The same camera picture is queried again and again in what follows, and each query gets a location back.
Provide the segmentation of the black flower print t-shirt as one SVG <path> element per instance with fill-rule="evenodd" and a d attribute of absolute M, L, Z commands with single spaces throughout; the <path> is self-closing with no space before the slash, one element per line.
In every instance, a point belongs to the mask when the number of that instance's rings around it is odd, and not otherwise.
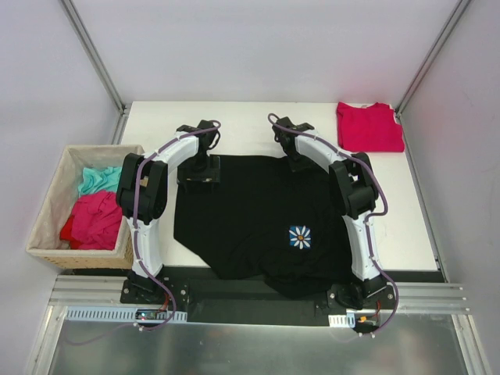
<path fill-rule="evenodd" d="M 219 278 L 261 276 L 287 298 L 352 280 L 328 173 L 319 166 L 294 172 L 285 157 L 222 156 L 218 186 L 178 189 L 173 236 Z"/>

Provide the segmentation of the wicker laundry basket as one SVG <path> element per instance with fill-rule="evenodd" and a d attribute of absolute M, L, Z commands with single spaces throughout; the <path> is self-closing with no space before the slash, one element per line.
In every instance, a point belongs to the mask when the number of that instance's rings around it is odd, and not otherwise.
<path fill-rule="evenodd" d="M 85 167 L 122 166 L 126 155 L 143 152 L 141 145 L 67 145 L 28 238 L 26 252 L 61 269 L 129 270 L 134 256 L 125 219 L 112 250 L 71 249 L 59 235 L 78 199 L 77 187 L 83 181 Z"/>

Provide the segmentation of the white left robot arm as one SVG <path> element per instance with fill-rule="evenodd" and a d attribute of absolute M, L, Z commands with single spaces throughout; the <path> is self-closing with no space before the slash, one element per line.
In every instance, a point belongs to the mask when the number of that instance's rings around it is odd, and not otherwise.
<path fill-rule="evenodd" d="M 197 127 L 182 125 L 173 138 L 153 152 L 130 153 L 123 161 L 116 203 L 130 228 L 134 252 L 129 279 L 149 304 L 160 302 L 165 285 L 155 277 L 163 268 L 159 245 L 159 218 L 168 201 L 168 180 L 177 171 L 177 183 L 214 190 L 221 182 L 221 159 L 210 155 L 220 139 L 221 123 L 201 120 Z"/>

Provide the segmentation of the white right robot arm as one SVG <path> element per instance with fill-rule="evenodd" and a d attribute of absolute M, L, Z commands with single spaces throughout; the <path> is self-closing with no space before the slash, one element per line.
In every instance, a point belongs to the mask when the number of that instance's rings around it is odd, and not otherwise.
<path fill-rule="evenodd" d="M 345 222 L 352 253 L 352 273 L 359 284 L 352 288 L 352 301 L 369 308 L 380 297 L 386 281 L 380 272 L 374 229 L 374 216 L 380 186 L 376 182 L 370 158 L 360 152 L 349 154 L 321 138 L 308 123 L 295 125 L 287 117 L 271 113 L 274 140 L 288 157 L 294 172 L 318 166 L 329 175 L 330 198 Z"/>

